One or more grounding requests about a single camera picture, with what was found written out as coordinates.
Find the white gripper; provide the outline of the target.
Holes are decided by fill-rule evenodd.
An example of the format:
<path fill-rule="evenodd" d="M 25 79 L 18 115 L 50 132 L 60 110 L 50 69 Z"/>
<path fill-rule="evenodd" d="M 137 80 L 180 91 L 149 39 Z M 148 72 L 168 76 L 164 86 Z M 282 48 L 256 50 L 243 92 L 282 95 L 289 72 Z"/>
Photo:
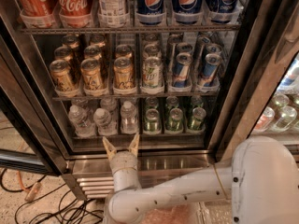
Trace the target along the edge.
<path fill-rule="evenodd" d="M 110 168 L 113 175 L 114 191 L 119 192 L 125 189 L 138 189 L 138 148 L 140 135 L 135 134 L 131 144 L 128 147 L 130 151 L 117 152 L 117 149 L 103 137 L 102 143 L 110 160 Z"/>

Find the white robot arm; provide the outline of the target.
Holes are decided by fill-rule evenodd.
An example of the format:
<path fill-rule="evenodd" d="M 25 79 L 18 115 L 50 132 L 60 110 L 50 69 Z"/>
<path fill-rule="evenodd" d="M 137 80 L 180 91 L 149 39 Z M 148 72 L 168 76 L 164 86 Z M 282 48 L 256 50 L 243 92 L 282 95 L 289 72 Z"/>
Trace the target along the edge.
<path fill-rule="evenodd" d="M 230 200 L 234 224 L 299 223 L 299 170 L 291 152 L 273 138 L 251 137 L 229 160 L 146 189 L 137 174 L 139 136 L 125 151 L 107 139 L 103 144 L 114 181 L 107 208 L 118 222 L 136 224 L 153 209 Z"/>

